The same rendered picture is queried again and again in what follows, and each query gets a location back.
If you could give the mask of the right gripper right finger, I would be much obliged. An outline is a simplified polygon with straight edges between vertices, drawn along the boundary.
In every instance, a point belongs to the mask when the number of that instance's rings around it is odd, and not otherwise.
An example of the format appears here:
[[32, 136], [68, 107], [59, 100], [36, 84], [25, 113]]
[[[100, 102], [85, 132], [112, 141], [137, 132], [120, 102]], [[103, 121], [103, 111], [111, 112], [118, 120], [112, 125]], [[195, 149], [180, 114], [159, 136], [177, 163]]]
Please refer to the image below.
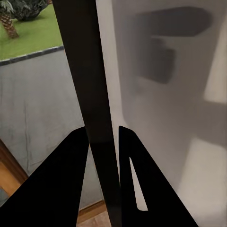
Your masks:
[[[137, 208], [130, 158], [148, 211]], [[137, 134], [119, 127], [122, 227], [199, 227]]]

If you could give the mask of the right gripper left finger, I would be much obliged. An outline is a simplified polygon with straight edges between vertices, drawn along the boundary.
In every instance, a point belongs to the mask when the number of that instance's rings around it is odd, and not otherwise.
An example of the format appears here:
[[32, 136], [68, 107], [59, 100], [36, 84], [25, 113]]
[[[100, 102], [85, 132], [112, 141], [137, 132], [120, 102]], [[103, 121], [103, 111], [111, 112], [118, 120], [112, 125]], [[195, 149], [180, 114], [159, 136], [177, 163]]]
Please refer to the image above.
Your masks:
[[89, 140], [72, 131], [0, 208], [0, 227], [76, 227]]

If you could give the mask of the poster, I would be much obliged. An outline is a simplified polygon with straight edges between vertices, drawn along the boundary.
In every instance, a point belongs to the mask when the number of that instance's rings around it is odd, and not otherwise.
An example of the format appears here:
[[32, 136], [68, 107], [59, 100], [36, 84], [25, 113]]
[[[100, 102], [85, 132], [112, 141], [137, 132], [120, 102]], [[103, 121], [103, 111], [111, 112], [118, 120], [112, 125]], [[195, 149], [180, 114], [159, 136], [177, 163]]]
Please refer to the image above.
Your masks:
[[96, 0], [52, 0], [112, 227], [122, 227], [121, 188]]

